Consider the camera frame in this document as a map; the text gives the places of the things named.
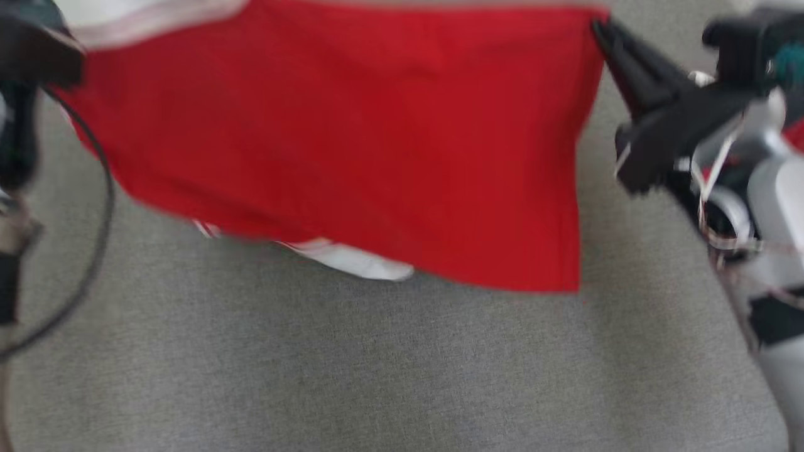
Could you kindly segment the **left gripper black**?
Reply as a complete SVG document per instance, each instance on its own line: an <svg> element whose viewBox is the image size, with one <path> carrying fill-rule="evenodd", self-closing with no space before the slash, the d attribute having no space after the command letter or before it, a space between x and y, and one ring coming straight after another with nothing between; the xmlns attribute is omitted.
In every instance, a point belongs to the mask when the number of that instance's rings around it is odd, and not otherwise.
<svg viewBox="0 0 804 452"><path fill-rule="evenodd" d="M54 1L1 2L2 80L80 85L84 58Z"/></svg>

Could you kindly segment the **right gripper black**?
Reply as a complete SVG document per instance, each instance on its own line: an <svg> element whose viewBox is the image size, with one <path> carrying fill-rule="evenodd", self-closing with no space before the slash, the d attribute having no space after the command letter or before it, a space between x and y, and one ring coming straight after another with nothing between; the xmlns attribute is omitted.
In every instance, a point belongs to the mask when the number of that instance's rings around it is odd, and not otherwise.
<svg viewBox="0 0 804 452"><path fill-rule="evenodd" d="M645 193L660 183L678 158L691 155L755 97L752 90L722 83L699 87L688 72L615 18L598 19L591 29L632 120L641 118L621 125L614 138L615 174L629 193ZM660 101L680 94L655 110Z"/></svg>

